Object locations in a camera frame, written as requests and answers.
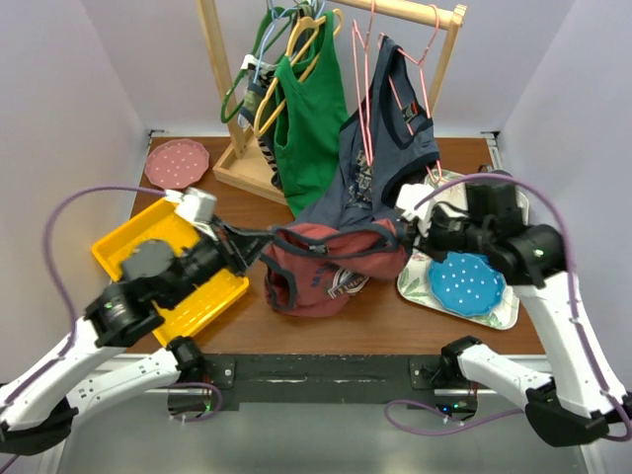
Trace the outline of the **red tank top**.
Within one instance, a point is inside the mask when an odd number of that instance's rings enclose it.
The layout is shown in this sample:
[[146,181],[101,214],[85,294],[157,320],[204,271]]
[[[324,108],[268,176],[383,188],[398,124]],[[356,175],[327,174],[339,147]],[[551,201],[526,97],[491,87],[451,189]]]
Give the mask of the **red tank top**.
[[369,280],[396,279],[411,255],[405,239],[404,227],[389,219],[342,230],[277,226],[262,256],[267,302],[290,316],[334,316]]

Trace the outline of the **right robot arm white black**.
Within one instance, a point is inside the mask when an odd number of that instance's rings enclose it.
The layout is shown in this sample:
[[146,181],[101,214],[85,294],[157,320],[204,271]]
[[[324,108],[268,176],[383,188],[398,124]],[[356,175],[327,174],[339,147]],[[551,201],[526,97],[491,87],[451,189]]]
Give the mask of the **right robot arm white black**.
[[453,388],[482,384],[512,402],[547,444],[586,445],[631,438],[631,393],[604,356],[584,308],[563,225],[524,222],[516,179],[474,174],[442,187],[404,186],[396,200],[414,249],[441,262],[476,254],[500,273],[524,306],[551,371],[529,369],[479,339],[440,353]]

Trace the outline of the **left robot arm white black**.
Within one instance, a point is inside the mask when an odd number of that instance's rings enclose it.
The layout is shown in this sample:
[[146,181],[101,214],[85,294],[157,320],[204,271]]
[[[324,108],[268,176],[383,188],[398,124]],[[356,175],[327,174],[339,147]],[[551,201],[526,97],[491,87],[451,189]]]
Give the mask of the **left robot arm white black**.
[[181,254],[164,240],[138,245],[77,320],[59,349],[1,388],[1,451],[32,456],[64,441],[90,416],[162,387],[203,387],[204,357],[190,336],[106,375],[93,370],[161,327],[174,310],[222,271],[242,277],[272,242],[270,231],[214,220]]

